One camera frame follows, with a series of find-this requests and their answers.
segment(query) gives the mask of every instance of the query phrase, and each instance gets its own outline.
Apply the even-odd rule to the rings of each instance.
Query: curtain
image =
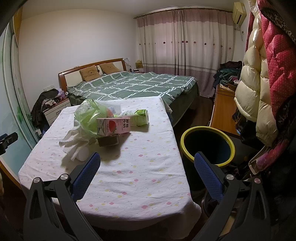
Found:
[[[193,76],[201,96],[214,95],[213,75],[233,57],[232,13],[176,9],[139,17],[137,23],[146,72]]]

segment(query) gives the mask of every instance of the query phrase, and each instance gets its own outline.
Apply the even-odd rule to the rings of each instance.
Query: wooden floor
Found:
[[[173,128],[175,138],[180,146],[180,139],[184,131],[194,126],[207,126],[211,119],[213,111],[213,100],[198,96],[192,105],[191,109],[188,109],[181,120]],[[6,176],[2,173],[4,183],[4,203],[5,214],[9,219],[11,225],[16,230],[21,230],[23,225],[23,215],[26,198],[22,191],[18,189]],[[196,223],[191,233],[182,241],[189,241],[198,233],[206,221],[205,216],[202,214],[199,221]],[[166,235],[165,228],[162,228],[159,224],[140,229],[135,231],[118,231],[118,230],[103,230],[95,228],[100,237],[104,241],[173,241]]]

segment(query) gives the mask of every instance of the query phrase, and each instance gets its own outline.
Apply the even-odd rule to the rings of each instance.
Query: curtain rod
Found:
[[[184,7],[168,7],[168,8],[162,8],[159,10],[154,10],[139,16],[134,17],[134,19],[136,18],[140,18],[140,17],[144,17],[146,15],[150,15],[156,12],[165,12],[165,11],[171,11],[171,10],[180,10],[180,9],[213,9],[213,10],[219,10],[219,11],[224,11],[224,12],[232,12],[230,10],[226,10],[226,9],[222,9],[222,8],[216,8],[216,7],[204,7],[204,6],[184,6]]]

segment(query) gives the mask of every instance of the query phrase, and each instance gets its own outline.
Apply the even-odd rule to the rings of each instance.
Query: green plastic bag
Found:
[[[74,112],[75,119],[82,129],[92,137],[100,137],[97,134],[97,118],[113,118],[112,111],[95,102],[93,99],[86,99]]]

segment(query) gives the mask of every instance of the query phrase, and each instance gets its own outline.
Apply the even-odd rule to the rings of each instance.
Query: trash can rim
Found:
[[[230,147],[230,157],[227,161],[223,162],[223,163],[220,163],[220,164],[216,164],[217,166],[219,167],[223,167],[223,166],[226,166],[228,165],[232,159],[234,158],[234,154],[235,154],[235,148],[234,148],[234,144],[232,142],[232,140],[229,138],[229,136],[227,136],[225,133],[223,133],[222,131],[216,129],[216,128],[213,128],[213,127],[209,127],[209,126],[195,126],[195,127],[192,127],[192,128],[189,128],[188,130],[186,130],[182,137],[181,137],[181,141],[180,141],[180,146],[181,146],[181,149],[182,149],[182,152],[183,154],[192,162],[194,162],[194,156],[192,156],[188,151],[187,149],[185,148],[185,145],[184,145],[184,140],[185,140],[185,137],[190,134],[191,132],[195,131],[196,129],[199,129],[199,130],[208,130],[208,131],[211,131],[211,132],[215,132],[217,134],[219,134],[224,140],[226,140],[226,142],[228,143],[229,147]]]

